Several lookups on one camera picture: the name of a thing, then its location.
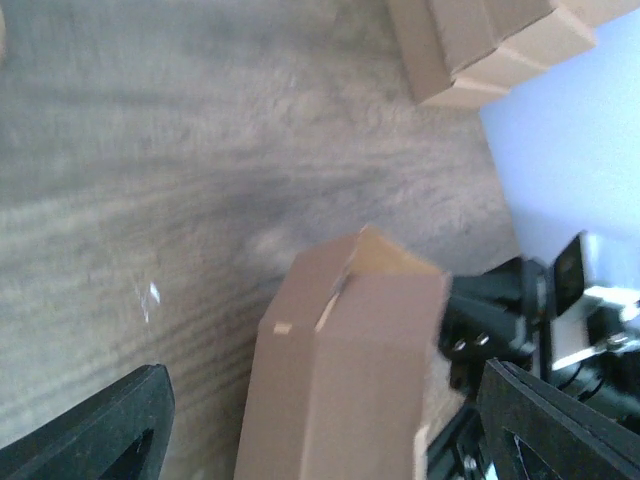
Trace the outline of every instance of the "blue-white wall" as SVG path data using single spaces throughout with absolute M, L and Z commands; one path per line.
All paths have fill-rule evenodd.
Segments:
M 640 11 L 597 34 L 481 112 L 522 250 L 543 260 L 582 228 L 640 238 Z

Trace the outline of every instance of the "light blue surface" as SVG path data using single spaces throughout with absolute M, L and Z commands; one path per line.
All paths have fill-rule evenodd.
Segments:
M 640 11 L 597 35 L 481 111 L 520 246 L 547 261 L 583 228 L 640 238 Z

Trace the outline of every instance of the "wood grain surface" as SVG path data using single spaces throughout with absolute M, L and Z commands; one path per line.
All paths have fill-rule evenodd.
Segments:
M 163 477 L 229 479 L 296 252 L 369 222 L 458 273 L 516 253 L 478 116 L 414 107 L 383 0 L 1 4 L 0 446 L 162 362 Z

